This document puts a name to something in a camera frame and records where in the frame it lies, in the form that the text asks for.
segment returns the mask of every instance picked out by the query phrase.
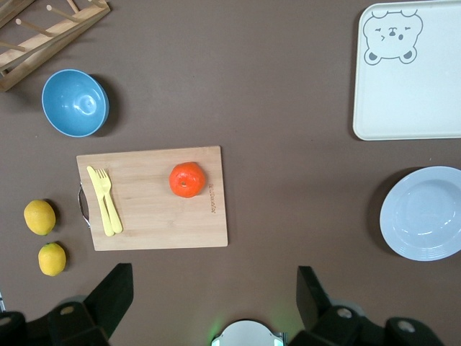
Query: fork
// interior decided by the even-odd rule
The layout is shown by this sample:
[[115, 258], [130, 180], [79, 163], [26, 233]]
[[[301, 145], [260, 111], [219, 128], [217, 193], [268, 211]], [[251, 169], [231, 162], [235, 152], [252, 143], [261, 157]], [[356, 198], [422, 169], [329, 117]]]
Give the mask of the fork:
[[106, 205], [107, 210], [109, 211], [109, 218], [110, 223], [112, 224], [112, 229], [115, 233], [120, 233], [123, 231], [122, 223], [120, 222], [117, 211], [115, 210], [114, 203], [110, 197], [110, 189], [112, 188], [112, 183], [110, 182], [110, 178], [105, 170], [97, 169], [96, 173], [99, 175], [102, 190], [104, 191], [104, 197], [106, 198]]

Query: screw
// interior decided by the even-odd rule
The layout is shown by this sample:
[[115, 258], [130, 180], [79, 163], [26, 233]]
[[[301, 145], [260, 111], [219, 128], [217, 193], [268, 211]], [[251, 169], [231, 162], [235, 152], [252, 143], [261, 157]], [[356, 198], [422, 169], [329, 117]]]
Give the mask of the screw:
[[399, 321], [397, 325], [404, 332], [414, 333], [416, 331], [415, 327], [408, 321]]
[[352, 318], [352, 312], [346, 308], [340, 308], [337, 311], [338, 315], [343, 319], [350, 319]]
[[68, 315], [73, 313], [73, 306], [66, 306], [61, 310], [61, 315]]
[[4, 326], [5, 324], [8, 324], [11, 321], [12, 321], [11, 317], [4, 317], [3, 319], [0, 319], [0, 326]]

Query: table surface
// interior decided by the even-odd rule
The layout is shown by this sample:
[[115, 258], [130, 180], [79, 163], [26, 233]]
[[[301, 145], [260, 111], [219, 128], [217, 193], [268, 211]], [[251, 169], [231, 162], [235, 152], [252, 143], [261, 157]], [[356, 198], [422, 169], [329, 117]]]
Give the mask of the table surface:
[[[112, 345], [208, 345], [237, 319], [294, 337], [303, 328], [297, 266], [310, 265], [332, 298], [359, 304], [373, 322], [415, 318], [457, 345], [461, 254], [398, 256], [381, 236], [379, 212], [409, 172], [461, 168], [461, 142], [365, 142], [352, 131], [358, 20], [375, 2], [111, 1], [105, 18], [0, 94], [6, 308], [38, 318], [130, 262], [135, 297]], [[54, 23], [48, 3], [71, 12], [66, 1], [37, 0], [22, 18]], [[3, 29], [0, 39], [25, 31]], [[88, 138], [60, 134], [43, 114], [41, 89], [63, 68], [107, 90], [109, 119]], [[76, 156], [214, 145], [223, 150], [227, 247], [94, 251], [76, 198]], [[58, 225], [37, 236], [22, 212], [43, 198]], [[68, 252], [54, 278], [37, 264], [51, 241]]]

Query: metal handle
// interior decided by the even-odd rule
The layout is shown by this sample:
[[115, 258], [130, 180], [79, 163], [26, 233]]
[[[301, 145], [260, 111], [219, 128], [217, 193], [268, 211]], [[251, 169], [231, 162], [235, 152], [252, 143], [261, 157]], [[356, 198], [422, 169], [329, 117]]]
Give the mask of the metal handle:
[[89, 216], [85, 214], [84, 204], [82, 202], [82, 196], [85, 196], [85, 194], [84, 194], [84, 187], [82, 186], [80, 182], [80, 188], [79, 188], [79, 194], [77, 195], [77, 200], [79, 201], [81, 215], [83, 216], [86, 224], [88, 225], [88, 228], [90, 228], [91, 225], [89, 224]]

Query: wooden cutting board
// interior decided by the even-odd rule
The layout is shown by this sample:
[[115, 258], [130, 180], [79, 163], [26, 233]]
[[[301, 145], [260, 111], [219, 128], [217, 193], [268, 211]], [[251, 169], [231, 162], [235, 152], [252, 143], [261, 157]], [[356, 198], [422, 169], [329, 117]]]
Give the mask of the wooden cutting board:
[[[197, 162], [207, 184], [193, 198], [181, 198], [169, 187], [174, 166]], [[226, 247], [223, 168], [219, 146], [77, 156], [86, 196], [94, 249], [175, 249]], [[87, 166], [105, 169], [123, 232], [106, 236]]]

